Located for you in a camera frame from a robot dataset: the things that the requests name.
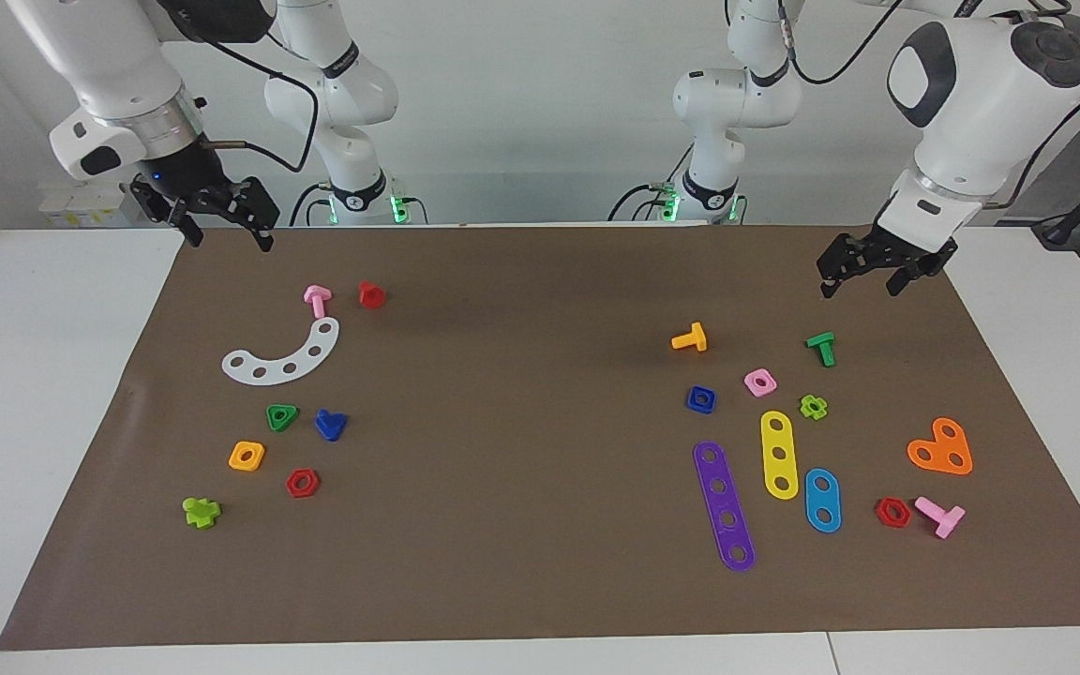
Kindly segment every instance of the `white curved strip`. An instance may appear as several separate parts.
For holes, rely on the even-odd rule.
[[[254,357],[248,350],[235,350],[224,357],[224,373],[241,384],[254,388],[270,388],[299,379],[322,364],[330,349],[339,340],[339,321],[333,316],[311,324],[311,334],[299,351],[284,359],[265,360]]]

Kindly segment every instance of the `green triangular nut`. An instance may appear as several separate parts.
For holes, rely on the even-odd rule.
[[[269,428],[282,433],[299,417],[299,409],[295,406],[273,405],[266,408],[266,419]]]

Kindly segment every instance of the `white table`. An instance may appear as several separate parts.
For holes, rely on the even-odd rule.
[[[1080,500],[1080,261],[1043,252],[1027,231],[966,230],[959,242],[948,265],[956,289]],[[179,243],[172,231],[0,231],[0,631]],[[1064,674],[1080,672],[1080,629],[0,653],[0,672],[240,675],[292,667]]]

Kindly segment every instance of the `yellow square nut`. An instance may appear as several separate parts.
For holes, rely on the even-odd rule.
[[[240,441],[235,448],[231,448],[228,465],[237,471],[257,471],[260,460],[265,457],[265,445],[254,444],[253,441]]]

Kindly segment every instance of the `pink bolt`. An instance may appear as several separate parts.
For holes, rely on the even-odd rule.
[[[916,500],[916,508],[921,510],[922,514],[927,517],[935,521],[935,525],[937,525],[937,527],[935,527],[935,535],[941,539],[947,539],[957,523],[964,517],[963,508],[944,510],[939,508],[939,505],[935,505],[935,502],[929,500],[927,497],[919,497],[919,499]]]
[[[318,319],[323,319],[326,313],[323,311],[324,300],[330,299],[330,291],[323,286],[308,286],[308,291],[302,295],[302,301],[311,303],[311,311]]]

